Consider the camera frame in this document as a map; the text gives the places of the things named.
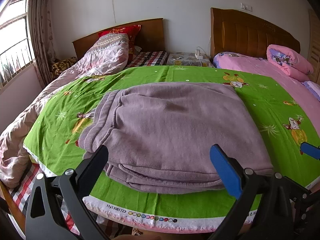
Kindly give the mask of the operator hand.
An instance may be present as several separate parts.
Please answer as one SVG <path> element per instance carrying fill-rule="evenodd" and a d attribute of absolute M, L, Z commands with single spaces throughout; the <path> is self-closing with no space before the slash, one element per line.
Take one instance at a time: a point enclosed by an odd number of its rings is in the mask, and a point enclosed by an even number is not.
<path fill-rule="evenodd" d="M 113 240 L 161 240 L 161 237 L 156 235 L 120 235 Z"/>

